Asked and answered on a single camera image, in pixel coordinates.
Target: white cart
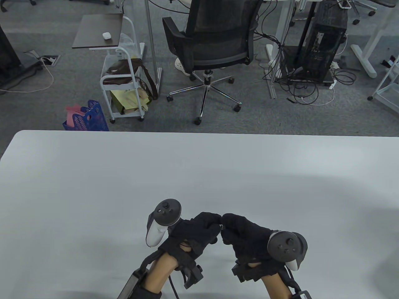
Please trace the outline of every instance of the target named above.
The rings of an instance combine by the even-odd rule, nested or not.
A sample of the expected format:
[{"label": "white cart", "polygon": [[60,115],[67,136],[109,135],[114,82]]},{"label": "white cart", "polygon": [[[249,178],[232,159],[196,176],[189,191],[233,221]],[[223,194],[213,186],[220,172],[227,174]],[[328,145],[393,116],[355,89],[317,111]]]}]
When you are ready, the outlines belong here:
[{"label": "white cart", "polygon": [[[142,59],[145,44],[138,43],[137,38],[136,38],[136,31],[134,29],[132,20],[126,16],[123,16],[123,19],[128,21],[132,27],[132,35],[130,36],[130,38],[132,39],[134,46],[136,47],[136,52],[140,53],[139,58]],[[115,119],[119,118],[119,117],[140,117],[139,120],[143,121],[145,112],[141,107],[140,97],[138,95],[139,84],[135,78],[135,77],[140,77],[141,67],[139,67],[137,72],[134,73],[132,62],[130,59],[127,59],[128,63],[129,63],[130,73],[121,74],[121,75],[109,75],[106,73],[108,68],[112,64],[114,64],[115,62],[120,60],[120,56],[117,54],[117,52],[121,51],[124,53],[125,57],[130,57],[128,51],[120,45],[118,45],[116,47],[96,47],[96,48],[89,48],[89,49],[90,50],[106,50],[107,51],[107,55],[104,60],[103,69],[101,71],[100,87],[101,87],[101,90],[103,91],[104,99],[105,99],[105,102],[107,103],[109,113],[111,115],[110,122],[112,124],[115,123]],[[130,78],[131,82],[127,83],[127,84],[120,84],[120,85],[104,84],[104,80],[110,79],[110,78],[113,78],[113,79],[115,79],[115,78]],[[117,108],[113,105],[111,96],[108,95],[107,91],[109,91],[109,90],[133,90],[133,89],[136,91],[136,97],[137,97],[137,102],[138,102],[138,111],[127,113],[127,114],[120,114],[119,111],[117,110]]]},{"label": "white cart", "polygon": [[[395,81],[399,74],[398,62],[399,55],[397,56],[391,68],[385,74],[384,78],[381,80],[380,84],[378,84],[378,87],[375,89],[374,93],[367,98],[369,101],[375,98],[397,113],[399,113],[399,84],[395,83]],[[391,83],[386,87],[381,88],[388,77],[391,78]]]}]

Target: white shoe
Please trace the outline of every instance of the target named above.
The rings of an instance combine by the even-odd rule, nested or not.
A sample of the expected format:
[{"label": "white shoe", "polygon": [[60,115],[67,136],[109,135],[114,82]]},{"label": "white shoe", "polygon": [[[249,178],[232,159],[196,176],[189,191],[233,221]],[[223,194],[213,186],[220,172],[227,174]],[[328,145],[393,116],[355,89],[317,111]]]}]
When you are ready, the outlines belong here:
[{"label": "white shoe", "polygon": [[185,74],[187,77],[190,77],[190,74],[186,73],[184,71],[183,65],[180,62],[180,59],[176,58],[175,60],[175,68],[177,68],[179,71],[181,71],[183,74]]}]

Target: blue basket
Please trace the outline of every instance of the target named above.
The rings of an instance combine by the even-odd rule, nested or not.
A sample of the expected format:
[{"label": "blue basket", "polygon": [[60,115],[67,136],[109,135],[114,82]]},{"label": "blue basket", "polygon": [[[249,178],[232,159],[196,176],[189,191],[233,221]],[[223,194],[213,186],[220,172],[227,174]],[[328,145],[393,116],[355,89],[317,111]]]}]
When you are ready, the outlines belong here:
[{"label": "blue basket", "polygon": [[100,103],[94,100],[87,102],[88,107],[82,107],[81,112],[84,116],[74,114],[72,116],[75,127],[70,127],[65,121],[62,125],[67,131],[109,131],[104,113]]}]

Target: black glove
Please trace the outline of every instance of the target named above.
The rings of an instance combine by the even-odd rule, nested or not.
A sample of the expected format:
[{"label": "black glove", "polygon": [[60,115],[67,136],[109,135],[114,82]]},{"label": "black glove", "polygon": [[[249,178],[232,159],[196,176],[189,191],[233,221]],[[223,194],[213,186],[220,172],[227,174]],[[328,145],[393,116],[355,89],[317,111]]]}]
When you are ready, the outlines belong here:
[{"label": "black glove", "polygon": [[169,238],[174,240],[176,246],[188,244],[192,248],[188,254],[195,260],[208,244],[217,242],[220,220],[219,214],[202,212],[191,220],[181,220],[169,233]]},{"label": "black glove", "polygon": [[257,279],[274,275],[284,268],[284,263],[276,261],[267,252],[267,242],[273,233],[272,230],[234,214],[224,214],[221,223],[224,226],[221,232],[223,242],[233,245],[240,264],[261,262],[261,265],[256,267],[259,273]]}]

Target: brown bag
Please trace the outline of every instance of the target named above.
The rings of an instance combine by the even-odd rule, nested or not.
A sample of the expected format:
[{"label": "brown bag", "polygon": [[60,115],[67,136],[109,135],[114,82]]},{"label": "brown bag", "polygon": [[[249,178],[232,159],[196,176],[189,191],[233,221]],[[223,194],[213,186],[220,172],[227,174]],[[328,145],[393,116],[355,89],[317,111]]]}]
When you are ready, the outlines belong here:
[{"label": "brown bag", "polygon": [[[147,80],[151,86],[151,90],[150,90],[148,88],[147,84],[141,78],[136,77],[139,81],[141,88],[143,88],[146,91],[150,100],[158,99],[158,91],[156,90],[155,83],[154,83],[153,79],[151,78],[147,68],[143,65],[143,61],[140,58],[132,58],[131,61],[132,61],[133,71],[136,73],[137,69],[139,67],[141,67],[144,71],[144,74],[146,74]],[[106,73],[109,75],[129,74],[130,69],[129,69],[129,63],[128,63],[127,59],[122,59],[122,60],[119,60],[118,62],[114,63],[112,66],[109,67],[109,69],[106,71]],[[130,81],[131,81],[130,77],[129,78],[108,78],[108,79],[104,80],[104,84],[121,85],[121,84],[127,84]]]}]

